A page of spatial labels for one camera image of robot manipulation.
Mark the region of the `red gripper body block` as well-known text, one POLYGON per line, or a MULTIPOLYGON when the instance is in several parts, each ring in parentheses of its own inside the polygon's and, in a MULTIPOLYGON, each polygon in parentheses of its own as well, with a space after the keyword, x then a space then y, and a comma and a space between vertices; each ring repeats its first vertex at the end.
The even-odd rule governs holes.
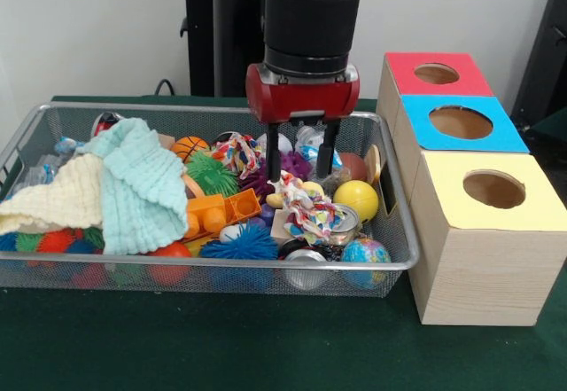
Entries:
POLYGON ((301 78, 277 74, 265 64, 247 68, 248 105, 263 123, 285 123, 304 118, 342 119, 354 110, 360 94, 358 70, 352 64, 340 74, 301 78))

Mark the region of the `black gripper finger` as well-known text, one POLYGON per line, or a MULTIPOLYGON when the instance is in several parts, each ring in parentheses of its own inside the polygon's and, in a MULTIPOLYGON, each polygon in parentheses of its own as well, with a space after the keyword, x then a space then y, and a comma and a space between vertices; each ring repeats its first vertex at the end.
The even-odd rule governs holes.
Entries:
POLYGON ((316 174, 318 178, 326 178, 333 168, 335 143, 340 129, 340 119, 326 122, 322 143, 319 146, 316 162, 316 174))
POLYGON ((266 168, 268 180, 273 183, 278 182, 281 175, 278 128, 277 123, 270 123, 267 132, 266 168))

